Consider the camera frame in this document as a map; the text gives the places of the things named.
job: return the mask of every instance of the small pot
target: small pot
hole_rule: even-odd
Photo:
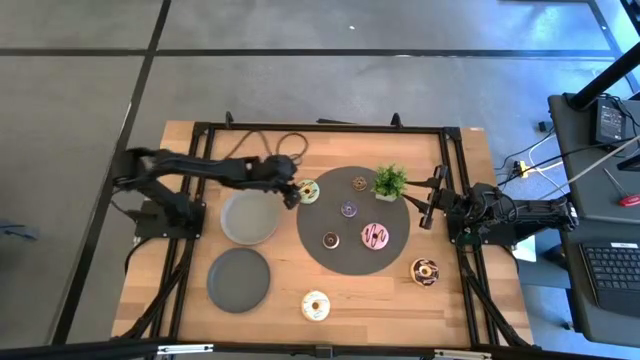
[[[388,202],[394,202],[394,201],[396,201],[396,199],[397,199],[397,198],[398,198],[398,197],[397,197],[397,196],[394,196],[394,195],[387,195],[387,196],[384,196],[384,195],[380,195],[380,194],[376,193],[376,199],[378,199],[378,200],[383,200],[383,201],[388,201]]]

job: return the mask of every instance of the electronic device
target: electronic device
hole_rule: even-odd
[[[597,242],[580,245],[596,304],[604,310],[640,317],[640,246]]]
[[[591,144],[607,144],[627,138],[627,118],[614,101],[599,98],[595,102]]]

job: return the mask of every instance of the pink frosting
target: pink frosting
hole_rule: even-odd
[[[371,223],[364,227],[361,233],[362,242],[373,250],[380,250],[389,242],[389,232],[387,229],[378,224]]]

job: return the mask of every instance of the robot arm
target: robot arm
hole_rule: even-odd
[[[545,228],[572,231],[578,225],[575,208],[565,197],[554,200],[513,200],[489,184],[477,183],[465,195],[441,189],[447,167],[436,167],[433,177],[409,185],[430,188],[427,202],[404,195],[424,214],[420,226],[430,229],[434,209],[442,210],[457,245],[512,246]]]
[[[169,150],[134,148],[125,151],[116,162],[114,185],[123,190],[148,191],[148,185],[168,175],[188,175],[215,180],[233,189],[256,189],[279,192],[285,206],[294,208],[300,201],[293,181],[296,165],[286,155],[271,155],[264,161],[259,157],[225,160],[198,159]],[[145,195],[152,200],[154,196]]]

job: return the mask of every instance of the gray floor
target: gray floor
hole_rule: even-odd
[[[143,48],[160,4],[2,0],[0,47]],[[619,2],[598,4],[623,50],[635,44],[638,37]],[[174,0],[160,47],[606,49],[607,44],[588,7],[576,3]],[[135,57],[0,57],[0,218],[36,226],[42,234],[34,243],[0,239],[2,348],[47,341],[140,64]],[[399,112],[407,124],[486,128],[499,164],[541,138],[534,126],[548,119],[548,95],[580,89],[608,64],[575,58],[156,59],[130,144],[157,146],[166,120],[219,121],[227,110],[243,122],[311,123],[324,117],[364,124],[387,123]],[[625,82],[610,92],[631,94]],[[549,141],[534,160],[557,152]],[[547,174],[564,180],[560,169]],[[552,188],[534,175],[507,189],[534,197]],[[139,198],[119,195],[118,201],[133,207]],[[109,212],[71,341],[108,338],[132,230],[121,215]],[[559,290],[524,290],[535,341],[545,349],[640,355],[589,343],[559,327],[558,319],[568,320]]]

